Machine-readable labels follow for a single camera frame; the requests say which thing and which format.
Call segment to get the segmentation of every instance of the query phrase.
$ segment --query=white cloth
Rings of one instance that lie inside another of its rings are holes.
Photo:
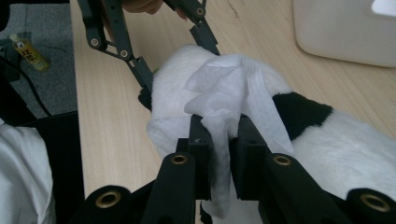
[[[236,137],[241,112],[250,116],[273,152],[293,152],[264,74],[269,77],[267,85],[290,91],[281,76],[263,63],[242,55],[217,57],[197,46],[180,49],[155,76],[148,135],[160,154],[174,152],[177,139],[188,137],[191,114],[202,116],[211,133],[212,201],[203,206],[212,216],[225,217],[229,208],[228,142]]]
[[[0,124],[0,191],[1,223],[56,223],[49,159],[36,129]]]
[[[345,199],[351,189],[368,188],[396,200],[396,141],[334,110],[321,126],[308,127],[291,144],[271,98],[289,92],[283,77],[267,64],[186,46],[154,78],[148,135],[165,156],[175,152],[178,138],[188,138],[191,113],[204,117],[216,160],[213,201],[203,205],[214,223],[262,223],[257,202],[237,201],[233,183],[231,190],[228,185],[227,141],[236,135],[240,112],[250,116],[273,152],[295,157],[335,196]]]

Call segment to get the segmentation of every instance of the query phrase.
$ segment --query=gray floor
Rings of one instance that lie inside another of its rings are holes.
[[[37,72],[25,60],[21,61],[21,69],[32,79],[44,105],[52,115],[76,111],[77,93],[69,5],[12,5],[7,28],[0,32],[0,39],[11,34],[24,33],[31,34],[32,45],[50,61],[50,69],[42,73]],[[38,118],[46,117],[23,77],[11,84]]]

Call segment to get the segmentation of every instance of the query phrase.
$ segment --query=white plastic box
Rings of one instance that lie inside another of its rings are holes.
[[[396,0],[293,0],[300,47],[319,56],[396,67]]]

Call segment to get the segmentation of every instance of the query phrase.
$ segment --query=metal screw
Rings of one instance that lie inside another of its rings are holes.
[[[94,39],[91,40],[91,44],[92,44],[93,46],[98,46],[98,45],[99,45],[99,40],[96,39],[96,38],[94,38]]]
[[[120,55],[124,58],[126,58],[128,56],[128,52],[126,50],[123,50]]]

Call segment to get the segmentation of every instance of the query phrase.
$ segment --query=wooden table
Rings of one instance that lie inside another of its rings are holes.
[[[126,64],[89,48],[77,0],[70,5],[85,193],[110,184],[134,191],[154,179],[161,164],[146,133],[150,113],[137,101],[140,87]],[[269,63],[300,94],[396,138],[395,68],[304,52],[295,40],[292,0],[213,0],[206,8],[221,54]],[[192,23],[166,5],[154,16],[126,13],[126,20],[135,56],[144,56],[151,69],[194,43]]]

